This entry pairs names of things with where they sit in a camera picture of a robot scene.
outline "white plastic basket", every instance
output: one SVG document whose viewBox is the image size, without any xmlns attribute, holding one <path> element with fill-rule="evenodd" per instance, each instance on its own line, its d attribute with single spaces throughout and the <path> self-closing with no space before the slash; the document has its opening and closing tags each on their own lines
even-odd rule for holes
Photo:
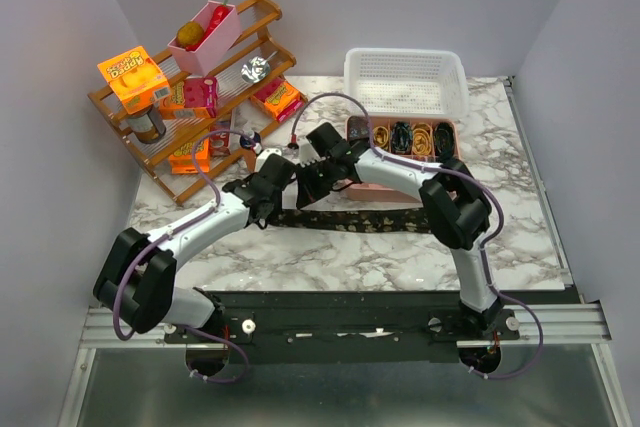
<svg viewBox="0 0 640 427">
<path fill-rule="evenodd" d="M 467 80 L 453 52 L 351 49 L 344 80 L 345 93 L 372 115 L 455 120 L 469 112 Z"/>
</svg>

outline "wooden shelf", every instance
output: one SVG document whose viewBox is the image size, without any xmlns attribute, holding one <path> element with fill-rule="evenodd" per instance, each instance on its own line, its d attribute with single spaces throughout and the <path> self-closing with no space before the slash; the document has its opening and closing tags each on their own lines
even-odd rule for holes
<svg viewBox="0 0 640 427">
<path fill-rule="evenodd" d="M 271 0 L 245 0 L 237 6 L 237 9 L 244 31 L 229 49 L 225 59 L 209 73 L 217 78 L 220 88 L 219 116 L 230 113 L 264 85 L 276 77 L 282 76 L 296 64 L 295 57 L 273 40 L 267 27 L 268 24 L 282 17 L 282 12 L 277 4 Z M 277 54 L 269 62 L 271 73 L 261 82 L 247 85 L 240 76 L 242 64 L 256 55 L 266 57 L 273 52 L 277 52 Z M 163 70 L 171 85 L 175 85 L 191 75 L 188 72 L 180 71 L 168 49 L 154 55 L 153 59 Z M 169 155 L 185 143 L 194 140 L 204 129 L 214 124 L 215 119 L 165 121 L 167 132 L 164 137 L 158 143 L 143 144 L 138 141 L 126 125 L 127 113 L 108 85 L 90 93 L 89 98 L 138 164 L 177 204 L 181 205 L 204 186 L 205 182 L 199 179 L 186 190 L 180 193 L 174 192 L 160 179 L 155 170 Z M 275 131 L 278 125 L 275 121 L 269 124 L 262 133 L 263 138 Z M 215 166 L 209 176 L 215 178 L 240 157 L 241 152 L 233 152 Z"/>
</svg>

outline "marble countertop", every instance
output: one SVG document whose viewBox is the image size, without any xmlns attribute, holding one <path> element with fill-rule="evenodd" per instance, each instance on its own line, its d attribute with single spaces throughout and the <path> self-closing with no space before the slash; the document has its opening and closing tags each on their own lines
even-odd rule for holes
<svg viewBox="0 0 640 427">
<path fill-rule="evenodd" d="M 309 97 L 341 91 L 341 77 L 288 77 Z M 527 157 L 506 92 L 497 79 L 468 79 L 470 113 L 456 123 L 461 157 L 473 175 L 489 187 L 506 216 L 502 234 L 489 244 L 496 283 L 509 289 L 563 289 L 554 249 Z M 236 127 L 259 129 L 269 120 L 248 102 L 237 110 Z M 321 121 L 340 132 L 350 115 L 340 98 L 321 99 L 304 113 L 298 132 Z M 266 147 L 288 143 L 292 120 L 265 139 Z M 242 161 L 216 179 L 247 175 Z M 142 176 L 131 216 L 141 231 L 166 225 L 210 200 L 205 188 L 177 207 L 146 175 Z M 285 207 L 295 191 L 287 190 Z M 315 204 L 318 210 L 394 209 L 416 204 L 351 201 L 341 194 Z M 496 218 L 492 215 L 492 225 Z M 231 234 L 205 249 L 178 273 L 180 287 L 211 290 L 454 290 L 459 288 L 448 249 L 432 235 L 407 232 L 351 233 L 255 226 Z"/>
</svg>

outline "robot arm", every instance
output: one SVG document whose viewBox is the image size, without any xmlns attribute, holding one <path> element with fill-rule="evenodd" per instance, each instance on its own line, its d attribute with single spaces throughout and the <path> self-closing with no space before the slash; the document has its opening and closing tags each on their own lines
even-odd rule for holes
<svg viewBox="0 0 640 427">
<path fill-rule="evenodd" d="M 95 284 L 94 296 L 113 309 L 120 280 L 133 258 L 168 234 L 162 249 L 156 247 L 144 259 L 145 270 L 137 271 L 125 286 L 120 316 L 138 333 L 147 332 L 160 322 L 202 327 L 217 306 L 197 290 L 174 288 L 177 270 L 225 235 L 253 223 L 264 228 L 269 217 L 281 210 L 282 192 L 295 174 L 298 208 L 325 197 L 341 180 L 382 184 L 422 200 L 433 234 L 451 249 L 460 278 L 463 316 L 479 332 L 489 328 L 502 305 L 487 285 L 478 248 L 489 227 L 490 206 L 484 195 L 457 177 L 385 162 L 366 143 L 346 142 L 328 123 L 314 129 L 307 138 L 322 160 L 294 165 L 279 155 L 265 153 L 268 157 L 264 162 L 260 159 L 262 167 L 258 172 L 224 186 L 216 212 L 179 233 L 174 235 L 176 227 L 214 205 L 208 203 L 148 235 L 135 229 L 122 232 Z M 415 164 L 418 169 L 424 165 L 417 161 Z M 470 175 L 459 160 L 452 159 L 444 166 Z"/>
</svg>

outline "pink tray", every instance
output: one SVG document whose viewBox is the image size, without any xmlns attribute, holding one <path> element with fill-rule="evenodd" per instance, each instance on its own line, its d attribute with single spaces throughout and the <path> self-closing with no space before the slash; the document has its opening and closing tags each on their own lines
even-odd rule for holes
<svg viewBox="0 0 640 427">
<path fill-rule="evenodd" d="M 460 151 L 458 150 L 458 130 L 456 129 L 456 125 L 450 120 L 446 119 L 425 119 L 425 118 L 390 118 L 390 117 L 371 117 L 371 122 L 373 123 L 373 127 L 376 128 L 380 125 L 384 125 L 389 127 L 398 121 L 409 122 L 412 126 L 413 124 L 431 124 L 431 127 L 434 128 L 437 124 L 441 122 L 446 122 L 451 127 L 453 127 L 453 134 L 456 141 L 454 155 L 457 158 L 460 158 Z M 401 157 L 409 157 L 413 159 L 419 160 L 427 160 L 429 162 L 435 162 L 435 157 L 428 156 L 427 158 L 423 156 L 415 156 L 415 155 L 403 155 Z M 362 200 L 367 202 L 420 202 L 413 197 L 409 197 L 402 192 L 397 192 L 395 190 L 389 189 L 388 187 L 384 187 L 378 184 L 356 184 L 349 187 L 346 191 L 347 197 L 351 200 Z"/>
<path fill-rule="evenodd" d="M 213 11 L 220 2 L 210 0 L 207 2 L 193 21 L 198 22 L 204 30 L 207 30 Z M 191 74 L 206 76 L 218 66 L 224 58 L 227 50 L 231 48 L 236 39 L 242 34 L 242 25 L 235 5 L 227 4 L 231 12 L 220 22 L 211 34 L 193 52 L 188 52 L 176 44 L 176 39 L 169 42 L 169 52 L 176 60 L 180 70 Z"/>
</svg>

